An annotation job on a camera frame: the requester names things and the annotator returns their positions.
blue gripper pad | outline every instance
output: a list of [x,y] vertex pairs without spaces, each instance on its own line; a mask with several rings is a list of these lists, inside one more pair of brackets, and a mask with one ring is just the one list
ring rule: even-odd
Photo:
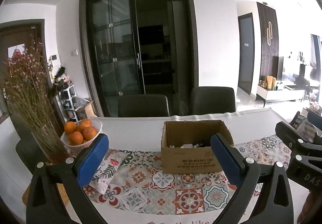
[[78,154],[74,166],[77,182],[82,188],[88,185],[108,150],[108,137],[100,133],[93,143]]
[[213,151],[216,159],[218,160],[220,166],[222,167],[224,173],[226,174],[229,182],[232,185],[240,187],[243,183],[243,165],[240,164],[234,158],[231,151],[233,151],[228,142],[224,139],[221,134],[216,134],[211,137],[210,140],[211,150]]

glass panel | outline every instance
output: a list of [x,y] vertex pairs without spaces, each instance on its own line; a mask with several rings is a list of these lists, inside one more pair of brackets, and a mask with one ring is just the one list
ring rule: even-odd
[[117,61],[120,74],[121,91],[123,95],[140,93],[136,72],[136,60],[129,59]]
[[140,93],[130,2],[100,0],[92,8],[95,49],[105,102],[110,116],[117,116],[119,95]]
[[22,53],[25,49],[24,49],[25,44],[20,44],[20,45],[16,45],[16,46],[12,46],[8,48],[8,57],[12,58],[14,52],[18,52],[18,53]]
[[115,65],[107,62],[99,65],[100,80],[105,96],[119,95],[119,84],[116,77]]

cardboard box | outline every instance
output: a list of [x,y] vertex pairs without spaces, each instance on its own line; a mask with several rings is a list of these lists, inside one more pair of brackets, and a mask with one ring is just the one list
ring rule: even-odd
[[203,141],[210,145],[213,135],[221,133],[229,145],[233,145],[231,134],[223,121],[166,121],[161,140],[161,159],[163,172],[169,174],[207,173],[222,170],[211,147],[181,147]]
[[94,113],[92,103],[93,101],[88,102],[84,108],[81,108],[76,111],[76,114],[79,120],[87,119],[91,117],[97,117]]

wicker placemat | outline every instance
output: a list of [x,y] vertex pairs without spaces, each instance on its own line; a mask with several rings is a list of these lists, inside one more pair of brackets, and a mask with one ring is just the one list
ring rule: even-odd
[[[56,185],[57,185],[57,187],[58,187],[59,194],[60,194],[60,196],[61,196],[61,198],[62,198],[62,201],[64,202],[64,205],[66,206],[66,205],[67,205],[67,203],[68,203],[68,201],[69,201],[69,199],[68,199],[68,196],[67,196],[66,190],[65,190],[65,188],[64,188],[64,185],[63,185],[63,184],[61,184],[61,183],[57,183]],[[23,201],[23,203],[24,203],[26,206],[27,206],[27,201],[28,201],[29,189],[30,189],[30,184],[29,184],[29,186],[27,187],[27,189],[26,189],[26,191],[24,192],[24,194],[22,195],[22,201]]]

orange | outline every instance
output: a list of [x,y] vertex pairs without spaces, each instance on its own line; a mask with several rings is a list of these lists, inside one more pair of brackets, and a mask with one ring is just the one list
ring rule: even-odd
[[80,145],[82,144],[84,138],[80,132],[75,131],[74,133],[68,135],[68,140],[72,145]]
[[84,129],[83,136],[84,136],[84,139],[89,141],[92,138],[94,138],[97,133],[98,133],[98,130],[96,128],[94,128],[93,126],[89,126]]
[[77,125],[76,127],[76,131],[80,132],[81,134],[83,134],[83,130],[86,128],[86,127],[89,127],[89,123],[87,122],[81,122],[79,125]]
[[65,131],[67,134],[71,134],[71,133],[73,133],[75,130],[76,130],[76,123],[75,123],[75,122],[68,121],[68,122],[66,122],[66,123],[65,123],[65,125],[64,125],[64,131]]
[[82,123],[86,123],[86,124],[88,124],[88,126],[92,126],[92,122],[90,119],[83,119]]

